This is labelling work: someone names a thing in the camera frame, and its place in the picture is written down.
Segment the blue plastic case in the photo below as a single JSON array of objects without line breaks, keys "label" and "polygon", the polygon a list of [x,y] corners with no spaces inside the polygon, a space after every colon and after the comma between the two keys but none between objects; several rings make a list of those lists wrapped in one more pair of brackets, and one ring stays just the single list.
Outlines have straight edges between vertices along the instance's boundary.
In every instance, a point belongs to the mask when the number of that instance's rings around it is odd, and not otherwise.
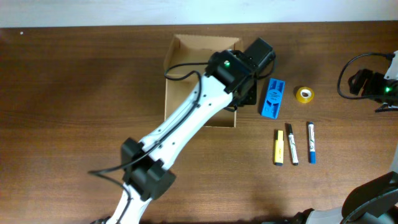
[{"label": "blue plastic case", "polygon": [[261,115],[266,118],[277,119],[284,95],[285,81],[271,78],[261,110]]}]

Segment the yellow highlighter marker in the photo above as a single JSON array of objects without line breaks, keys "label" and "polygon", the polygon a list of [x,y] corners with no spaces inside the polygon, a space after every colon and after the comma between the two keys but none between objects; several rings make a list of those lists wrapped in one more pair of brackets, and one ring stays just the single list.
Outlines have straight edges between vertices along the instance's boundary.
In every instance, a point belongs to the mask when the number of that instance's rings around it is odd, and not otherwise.
[{"label": "yellow highlighter marker", "polygon": [[274,164],[276,166],[283,166],[284,163],[284,132],[277,130],[275,132],[275,145],[274,145]]}]

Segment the yellow tape roll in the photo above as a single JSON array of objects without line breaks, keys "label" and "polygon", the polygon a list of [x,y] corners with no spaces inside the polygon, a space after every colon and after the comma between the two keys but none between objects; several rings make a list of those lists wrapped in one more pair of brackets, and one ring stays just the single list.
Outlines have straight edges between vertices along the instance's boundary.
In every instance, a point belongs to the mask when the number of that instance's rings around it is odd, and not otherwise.
[{"label": "yellow tape roll", "polygon": [[315,96],[314,91],[306,86],[300,87],[296,92],[296,99],[300,103],[309,103]]}]

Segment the brown cardboard box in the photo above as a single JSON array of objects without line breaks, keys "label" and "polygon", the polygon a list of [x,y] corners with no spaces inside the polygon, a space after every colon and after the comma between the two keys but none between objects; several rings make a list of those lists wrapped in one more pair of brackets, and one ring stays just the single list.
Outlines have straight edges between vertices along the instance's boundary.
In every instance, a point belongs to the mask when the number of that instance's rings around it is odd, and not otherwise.
[{"label": "brown cardboard box", "polygon": [[[175,34],[165,56],[164,68],[168,69],[176,64],[189,63],[189,66],[171,69],[167,75],[178,78],[192,70],[203,74],[205,66],[197,65],[197,62],[207,62],[215,52],[229,49],[242,51],[242,40],[238,37]],[[185,101],[197,83],[196,75],[182,81],[165,81],[165,119]]]}]

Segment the black white marker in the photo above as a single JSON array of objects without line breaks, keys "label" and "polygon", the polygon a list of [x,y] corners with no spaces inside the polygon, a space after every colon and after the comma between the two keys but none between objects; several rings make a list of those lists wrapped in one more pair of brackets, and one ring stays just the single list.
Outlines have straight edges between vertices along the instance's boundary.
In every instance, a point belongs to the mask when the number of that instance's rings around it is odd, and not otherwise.
[{"label": "black white marker", "polygon": [[290,151],[291,151],[291,156],[292,156],[292,163],[294,166],[297,166],[299,164],[299,159],[298,159],[298,155],[297,155],[297,148],[295,145],[295,139],[294,139],[292,125],[289,123],[286,123],[285,125],[288,130],[288,139],[289,139],[289,146],[290,146]]}]

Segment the blue white marker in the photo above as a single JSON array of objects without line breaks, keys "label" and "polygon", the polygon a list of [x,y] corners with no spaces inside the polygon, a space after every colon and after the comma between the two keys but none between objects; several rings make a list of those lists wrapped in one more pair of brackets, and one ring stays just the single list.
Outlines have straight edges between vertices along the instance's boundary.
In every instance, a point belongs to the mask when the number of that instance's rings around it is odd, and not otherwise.
[{"label": "blue white marker", "polygon": [[312,122],[308,123],[308,143],[309,143],[309,161],[311,164],[316,163],[316,150],[315,150],[315,130]]}]

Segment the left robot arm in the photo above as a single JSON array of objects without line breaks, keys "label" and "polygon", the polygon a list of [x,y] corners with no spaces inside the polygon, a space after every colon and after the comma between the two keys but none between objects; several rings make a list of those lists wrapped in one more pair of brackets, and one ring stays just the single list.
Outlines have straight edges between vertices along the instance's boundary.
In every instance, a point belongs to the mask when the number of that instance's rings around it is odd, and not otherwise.
[{"label": "left robot arm", "polygon": [[139,223],[151,201],[175,181],[170,168],[187,142],[219,111],[236,111],[246,105],[251,90],[263,78],[262,71],[275,58],[272,46],[257,38],[243,52],[215,52],[203,63],[204,73],[192,70],[198,77],[192,92],[153,132],[140,141],[127,138],[122,143],[121,165],[90,171],[123,190],[113,215],[97,223]]}]

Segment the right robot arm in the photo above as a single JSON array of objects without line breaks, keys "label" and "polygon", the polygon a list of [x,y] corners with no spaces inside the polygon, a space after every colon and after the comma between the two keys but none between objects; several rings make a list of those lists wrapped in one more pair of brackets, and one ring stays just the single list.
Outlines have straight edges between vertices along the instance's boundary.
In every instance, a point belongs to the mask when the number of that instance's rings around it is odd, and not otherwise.
[{"label": "right robot arm", "polygon": [[[368,69],[359,70],[349,78],[349,90],[357,95],[388,93],[397,90],[397,75],[383,75]],[[327,224],[327,223],[397,223],[397,155],[390,172],[355,188],[342,207],[330,210],[312,208],[298,212],[282,224]]]}]

